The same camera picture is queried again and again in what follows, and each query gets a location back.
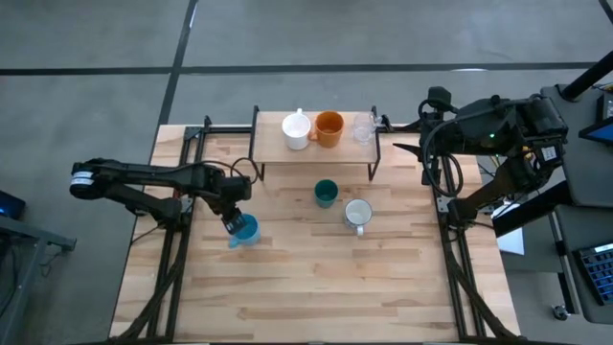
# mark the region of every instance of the computer monitor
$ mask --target computer monitor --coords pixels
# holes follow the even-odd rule
[[[25,201],[0,191],[0,217],[20,219],[25,207]]]
[[[613,145],[613,118],[600,121],[579,132],[579,138]]]

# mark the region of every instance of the mug handle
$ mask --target mug handle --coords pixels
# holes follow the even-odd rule
[[[238,240],[234,237],[230,238],[230,240],[228,240],[228,247],[230,249],[234,249],[238,247]]]

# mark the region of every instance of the white paper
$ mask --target white paper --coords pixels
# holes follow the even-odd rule
[[[504,210],[507,207],[509,208],[504,213],[507,213],[508,211],[519,207],[519,204],[513,204],[512,206],[509,206],[508,203],[505,203],[504,205],[497,208],[491,216],[493,218],[497,217],[498,214],[500,214],[502,210]],[[498,241],[498,248],[500,250],[504,252],[512,253],[512,254],[525,255],[524,229],[523,228],[515,229],[509,232],[507,235],[499,237],[497,241]]]

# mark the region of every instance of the wooden table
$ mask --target wooden table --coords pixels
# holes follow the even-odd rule
[[[151,164],[176,165],[183,126],[162,126]],[[381,134],[381,163],[373,182],[358,165],[269,167],[240,209],[261,223],[261,241],[228,249],[220,220],[195,203],[176,341],[446,341],[457,339],[437,218],[430,188],[421,186],[417,158],[393,142],[417,135]],[[205,159],[246,156],[248,134],[207,136]],[[463,194],[481,186],[474,157],[459,156]],[[247,165],[239,166],[253,173]],[[313,200],[322,178],[339,185],[329,209]],[[155,196],[169,190],[146,188]],[[362,238],[343,224],[343,206],[365,198],[374,208]],[[154,226],[140,219],[134,236]],[[485,227],[466,232],[477,288],[494,313],[519,333],[496,238]],[[111,335],[125,330],[153,292],[164,231],[134,244]],[[464,296],[466,321],[470,308]],[[166,322],[163,314],[160,322]],[[474,330],[469,326],[469,333]]]

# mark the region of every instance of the blue cup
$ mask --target blue cup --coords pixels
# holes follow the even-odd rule
[[[329,208],[338,196],[338,186],[332,180],[321,180],[315,185],[315,202],[322,208]]]
[[[236,248],[239,245],[254,245],[260,240],[260,224],[258,220],[247,214],[242,214],[242,218],[246,225],[230,238],[228,241],[230,248]]]

